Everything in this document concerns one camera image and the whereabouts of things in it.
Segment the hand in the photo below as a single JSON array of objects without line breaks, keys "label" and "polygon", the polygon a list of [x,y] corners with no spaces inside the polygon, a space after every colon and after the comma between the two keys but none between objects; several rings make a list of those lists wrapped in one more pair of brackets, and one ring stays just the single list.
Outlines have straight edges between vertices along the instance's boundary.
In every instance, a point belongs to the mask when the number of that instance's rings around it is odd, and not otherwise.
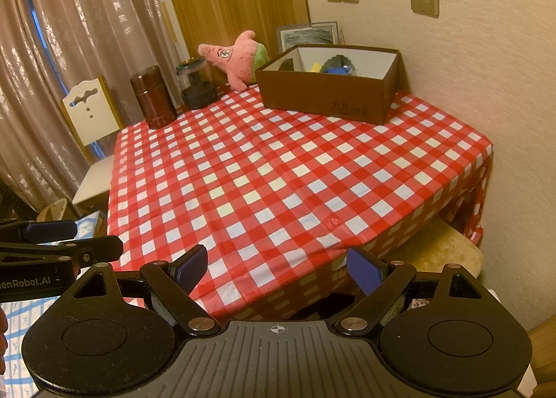
[{"label": "hand", "polygon": [[2,359],[0,360],[0,375],[3,375],[6,372],[6,362],[4,361],[4,354],[6,354],[6,350],[8,349],[8,341],[6,340],[6,336],[4,335],[8,330],[8,319],[6,318],[6,314],[0,308],[0,356]]}]

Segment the beige curtain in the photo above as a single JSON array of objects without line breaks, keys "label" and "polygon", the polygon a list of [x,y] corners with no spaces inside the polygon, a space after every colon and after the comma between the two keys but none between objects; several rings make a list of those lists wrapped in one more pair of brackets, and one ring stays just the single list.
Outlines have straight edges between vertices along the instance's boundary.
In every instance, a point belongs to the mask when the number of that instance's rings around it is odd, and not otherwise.
[{"label": "beige curtain", "polygon": [[71,198],[88,169],[28,0],[0,0],[0,178],[36,210]]},{"label": "beige curtain", "polygon": [[176,47],[159,0],[33,0],[39,23],[67,89],[104,75],[127,124],[143,119],[130,77],[158,64],[174,102],[179,93]]}]

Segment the pink plush toy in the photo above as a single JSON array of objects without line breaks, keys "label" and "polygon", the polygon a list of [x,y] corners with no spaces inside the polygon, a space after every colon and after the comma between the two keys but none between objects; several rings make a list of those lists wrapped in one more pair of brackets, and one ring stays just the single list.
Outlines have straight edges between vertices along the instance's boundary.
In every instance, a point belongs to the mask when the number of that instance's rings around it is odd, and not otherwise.
[{"label": "pink plush toy", "polygon": [[236,91],[245,91],[247,85],[255,83],[255,70],[267,63],[266,47],[255,41],[255,33],[244,31],[231,47],[201,44],[199,55],[228,75],[228,81]]}]

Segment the gray ribbed plate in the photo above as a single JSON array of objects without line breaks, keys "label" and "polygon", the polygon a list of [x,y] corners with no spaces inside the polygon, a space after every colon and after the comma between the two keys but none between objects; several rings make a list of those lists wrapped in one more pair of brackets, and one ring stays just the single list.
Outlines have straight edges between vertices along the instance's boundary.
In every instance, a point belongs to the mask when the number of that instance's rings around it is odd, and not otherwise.
[{"label": "gray ribbed plate", "polygon": [[[41,398],[50,393],[41,392]],[[176,361],[124,398],[424,398],[391,375],[369,344],[332,334],[323,321],[233,321],[185,344]],[[504,398],[519,396],[509,391]]]}]

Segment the thermos lid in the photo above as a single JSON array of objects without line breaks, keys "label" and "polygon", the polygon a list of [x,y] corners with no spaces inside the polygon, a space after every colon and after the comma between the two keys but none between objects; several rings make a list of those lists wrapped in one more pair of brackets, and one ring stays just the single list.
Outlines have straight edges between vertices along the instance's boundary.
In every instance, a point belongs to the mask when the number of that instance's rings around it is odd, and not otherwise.
[{"label": "thermos lid", "polygon": [[178,64],[176,67],[176,73],[179,74],[180,71],[185,70],[185,69],[189,69],[190,67],[193,66],[198,66],[199,64],[203,63],[204,61],[206,61],[205,58],[189,58],[187,61],[182,62],[181,64]]},{"label": "thermos lid", "polygon": [[132,75],[130,82],[133,87],[133,92],[135,92],[135,94],[141,94],[161,85],[164,83],[164,80],[160,72],[160,67],[151,66]]}]

